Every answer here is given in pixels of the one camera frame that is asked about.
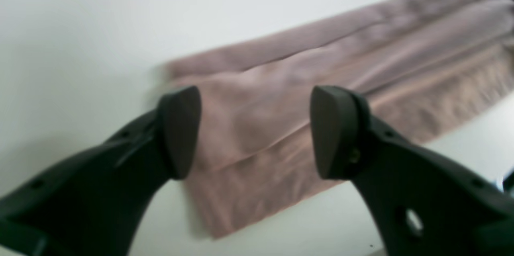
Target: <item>white table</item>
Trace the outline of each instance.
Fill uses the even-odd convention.
[[[377,1],[0,0],[0,195],[149,109],[166,60]],[[514,162],[513,111],[511,96],[429,147],[493,179]],[[350,183],[212,241],[170,182],[131,256],[366,256],[381,247]]]

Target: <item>fabric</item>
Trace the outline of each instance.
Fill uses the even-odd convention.
[[[362,93],[415,143],[480,114],[514,89],[512,0],[389,0],[170,62],[195,84],[202,122],[186,185],[215,238],[338,181],[314,166],[317,84]]]

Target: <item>pink cloth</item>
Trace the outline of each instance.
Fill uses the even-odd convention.
[[[514,88],[512,0],[389,0],[264,38],[174,60],[196,84],[202,122],[187,180],[222,237],[338,184],[316,174],[308,107],[316,84],[365,95],[423,143]]]

